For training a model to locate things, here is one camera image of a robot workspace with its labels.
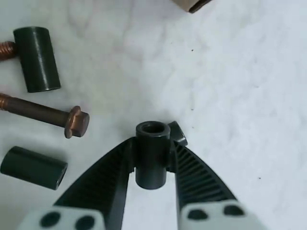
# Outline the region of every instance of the mounting hole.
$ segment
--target mounting hole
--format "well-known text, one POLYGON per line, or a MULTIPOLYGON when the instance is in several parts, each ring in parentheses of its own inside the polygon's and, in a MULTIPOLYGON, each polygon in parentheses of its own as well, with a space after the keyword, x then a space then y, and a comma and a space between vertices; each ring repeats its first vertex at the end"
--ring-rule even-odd
POLYGON ((53 227, 58 223, 60 218, 61 214, 59 212, 49 212, 48 214, 44 215, 43 218, 40 220, 40 225, 43 228, 53 227))
POLYGON ((224 208, 224 214, 226 216, 244 216, 244 211, 236 205, 228 205, 224 208))
POLYGON ((165 130, 165 126, 161 123, 155 122, 155 123, 147 123, 142 126, 142 131, 145 133, 162 133, 165 130))
POLYGON ((195 209, 189 212, 188 218, 192 220, 204 220, 208 218, 208 215, 201 209, 195 209))
POLYGON ((84 216, 77 220, 76 223, 76 230, 90 230, 93 228, 95 224, 94 217, 91 216, 84 216))

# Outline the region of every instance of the bolt shank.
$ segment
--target bolt shank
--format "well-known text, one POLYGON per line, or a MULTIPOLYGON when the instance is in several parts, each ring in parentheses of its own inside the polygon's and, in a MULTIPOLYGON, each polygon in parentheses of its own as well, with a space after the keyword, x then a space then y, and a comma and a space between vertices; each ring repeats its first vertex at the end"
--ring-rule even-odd
POLYGON ((8 97, 2 108, 12 114, 25 116, 59 127, 65 127, 69 113, 28 102, 19 98, 8 97))

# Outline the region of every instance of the white marble surface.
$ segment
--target white marble surface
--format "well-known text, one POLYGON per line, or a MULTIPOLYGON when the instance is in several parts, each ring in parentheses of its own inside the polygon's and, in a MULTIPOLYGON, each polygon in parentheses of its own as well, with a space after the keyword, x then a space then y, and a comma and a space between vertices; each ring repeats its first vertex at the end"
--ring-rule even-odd
MULTIPOLYGON (((1 229, 51 205, 146 120, 177 120, 269 229, 307 229, 307 1, 213 0, 193 15, 169 0, 0 5, 0 40, 18 27, 50 30, 62 83, 27 94, 15 59, 0 63, 0 91, 91 115, 86 135, 66 140, 61 128, 0 113, 0 161, 18 145, 69 163, 57 191, 0 175, 1 229)), ((174 177, 150 192, 133 177, 123 230, 175 230, 174 177)))

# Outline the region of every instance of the metal fastener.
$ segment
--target metal fastener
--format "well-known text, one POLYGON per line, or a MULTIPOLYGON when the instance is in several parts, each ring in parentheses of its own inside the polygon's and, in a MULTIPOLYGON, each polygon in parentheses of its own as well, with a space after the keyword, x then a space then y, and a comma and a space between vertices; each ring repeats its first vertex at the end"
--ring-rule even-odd
POLYGON ((0 43, 0 60, 8 60, 17 56, 17 48, 14 42, 0 43))
POLYGON ((82 112, 79 106, 73 107, 68 113, 3 93, 0 93, 0 110, 63 127, 66 138, 82 137, 90 120, 90 116, 82 112))

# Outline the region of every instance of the bolt head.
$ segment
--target bolt head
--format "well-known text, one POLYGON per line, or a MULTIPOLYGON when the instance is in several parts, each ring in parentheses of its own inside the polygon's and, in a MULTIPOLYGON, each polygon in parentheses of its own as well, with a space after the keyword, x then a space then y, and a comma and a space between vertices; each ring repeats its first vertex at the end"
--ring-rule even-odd
POLYGON ((90 116, 87 113, 81 112, 79 106, 75 106, 71 110, 68 121, 66 123, 65 137, 82 137, 87 130, 89 121, 90 116))

